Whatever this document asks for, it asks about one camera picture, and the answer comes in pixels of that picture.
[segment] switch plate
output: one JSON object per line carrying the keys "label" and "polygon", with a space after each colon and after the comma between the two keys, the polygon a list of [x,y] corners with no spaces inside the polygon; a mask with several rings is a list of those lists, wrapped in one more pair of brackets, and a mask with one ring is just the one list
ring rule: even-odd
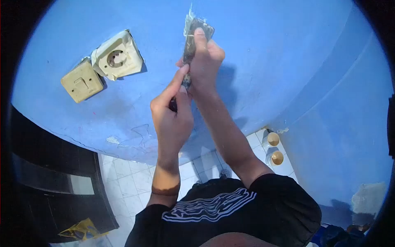
{"label": "switch plate", "polygon": [[143,65],[143,58],[129,30],[122,31],[101,44],[92,52],[91,57],[93,69],[112,81],[140,72]]}
{"label": "switch plate", "polygon": [[102,81],[88,58],[67,73],[60,82],[77,103],[103,90]]}

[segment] black t-shirt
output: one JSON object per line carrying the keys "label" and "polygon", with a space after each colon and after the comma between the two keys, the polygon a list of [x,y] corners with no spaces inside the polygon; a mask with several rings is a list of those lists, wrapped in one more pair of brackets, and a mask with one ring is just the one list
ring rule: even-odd
{"label": "black t-shirt", "polygon": [[125,246],[197,247],[227,232],[305,246],[320,222],[318,204],[290,177],[265,174],[249,189],[237,179],[211,179],[173,208],[156,204],[137,214]]}

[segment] electrical outlet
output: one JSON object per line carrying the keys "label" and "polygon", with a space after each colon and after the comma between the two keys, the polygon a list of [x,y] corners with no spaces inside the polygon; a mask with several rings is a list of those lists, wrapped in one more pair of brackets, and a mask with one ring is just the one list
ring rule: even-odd
{"label": "electrical outlet", "polygon": [[103,84],[88,58],[67,73],[60,82],[76,103],[103,90]]}
{"label": "electrical outlet", "polygon": [[93,69],[112,81],[140,72],[143,65],[143,58],[128,30],[101,44],[91,58]]}

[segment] hand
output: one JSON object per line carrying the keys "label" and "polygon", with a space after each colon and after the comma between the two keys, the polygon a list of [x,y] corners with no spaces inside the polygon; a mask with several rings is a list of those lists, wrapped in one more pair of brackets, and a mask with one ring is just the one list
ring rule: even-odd
{"label": "hand", "polygon": [[[189,92],[195,98],[199,94],[215,92],[215,79],[222,61],[225,59],[224,50],[214,40],[207,42],[203,29],[197,28],[194,33],[196,52],[190,65],[191,87]],[[182,58],[176,63],[182,66]]]}
{"label": "hand", "polygon": [[[158,160],[171,162],[178,160],[178,152],[191,135],[194,119],[189,98],[181,82],[188,72],[184,65],[174,75],[165,90],[151,101],[151,113],[158,136]],[[169,102],[175,97],[177,112],[169,109]]]}

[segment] white cup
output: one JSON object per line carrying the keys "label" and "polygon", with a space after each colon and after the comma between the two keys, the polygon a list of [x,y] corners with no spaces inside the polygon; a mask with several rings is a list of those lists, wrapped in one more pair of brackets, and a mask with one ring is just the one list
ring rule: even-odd
{"label": "white cup", "polygon": [[277,133],[270,132],[263,140],[262,146],[265,148],[276,147],[280,143],[280,137]]}
{"label": "white cup", "polygon": [[266,163],[272,167],[279,166],[284,161],[284,155],[280,151],[274,151],[266,156]]}

